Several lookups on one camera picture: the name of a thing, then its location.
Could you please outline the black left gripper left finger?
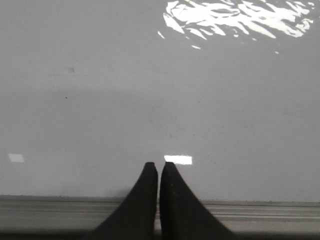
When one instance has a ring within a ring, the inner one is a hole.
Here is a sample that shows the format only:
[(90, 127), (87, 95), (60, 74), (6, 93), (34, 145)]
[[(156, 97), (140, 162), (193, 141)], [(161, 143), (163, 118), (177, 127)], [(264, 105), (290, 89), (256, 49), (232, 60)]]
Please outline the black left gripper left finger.
[(142, 172), (117, 209), (87, 240), (151, 240), (157, 210), (158, 172), (153, 162), (146, 162)]

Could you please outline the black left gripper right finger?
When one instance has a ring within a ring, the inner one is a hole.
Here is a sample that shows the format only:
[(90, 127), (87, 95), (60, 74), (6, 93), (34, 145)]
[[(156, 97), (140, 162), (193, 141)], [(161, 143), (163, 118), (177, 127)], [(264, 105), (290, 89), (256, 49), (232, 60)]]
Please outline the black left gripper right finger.
[(172, 162), (165, 163), (161, 174), (159, 211), (164, 240), (237, 238), (198, 200)]

